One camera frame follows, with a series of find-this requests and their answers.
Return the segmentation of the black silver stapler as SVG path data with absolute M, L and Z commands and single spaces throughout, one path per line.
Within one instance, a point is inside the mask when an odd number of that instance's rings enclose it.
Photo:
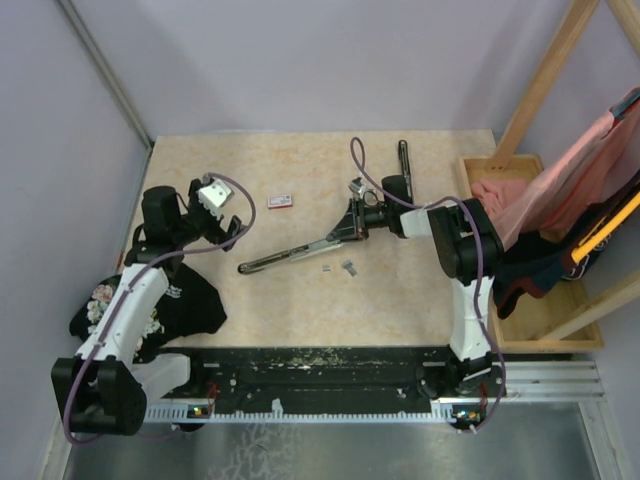
M 326 239 L 300 245 L 288 250 L 276 252 L 266 257 L 243 262 L 238 265 L 237 271 L 242 275 L 250 275 L 260 272 L 283 262 L 292 262 L 305 259 L 314 255 L 323 254 L 343 246 L 340 240 L 328 241 Z
M 398 141 L 398 159 L 401 166 L 402 175 L 406 182 L 409 201 L 413 199 L 412 175 L 409 159 L 408 142 L 404 139 Z

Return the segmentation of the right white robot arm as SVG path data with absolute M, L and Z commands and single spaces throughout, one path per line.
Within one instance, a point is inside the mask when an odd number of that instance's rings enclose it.
M 387 228 L 402 239 L 433 240 L 439 264 L 451 279 L 454 298 L 454 327 L 448 344 L 453 358 L 446 380 L 454 393 L 470 395 L 491 371 L 491 347 L 485 335 L 486 295 L 504 253 L 501 241 L 476 200 L 412 209 L 406 206 L 412 197 L 403 176 L 385 177 L 383 186 L 401 201 L 381 200 L 362 178 L 352 180 L 348 208 L 326 241 L 331 246 L 362 241 L 376 228 Z

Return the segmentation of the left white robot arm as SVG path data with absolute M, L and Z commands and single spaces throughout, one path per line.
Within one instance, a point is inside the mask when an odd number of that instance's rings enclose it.
M 192 243 L 205 239 L 208 252 L 228 251 L 251 229 L 238 217 L 222 228 L 222 209 L 236 192 L 255 203 L 247 189 L 219 173 L 192 180 L 188 202 L 171 186 L 143 192 L 142 222 L 133 232 L 124 258 L 121 281 L 106 312 L 87 340 L 69 358 L 59 358 L 51 380 L 66 440 L 75 446 L 103 435 L 136 434 L 148 406 L 175 388 L 184 395 L 201 394 L 208 373 L 189 356 L 160 353 L 153 361 L 134 361 L 152 310 L 166 293 L 170 279 Z

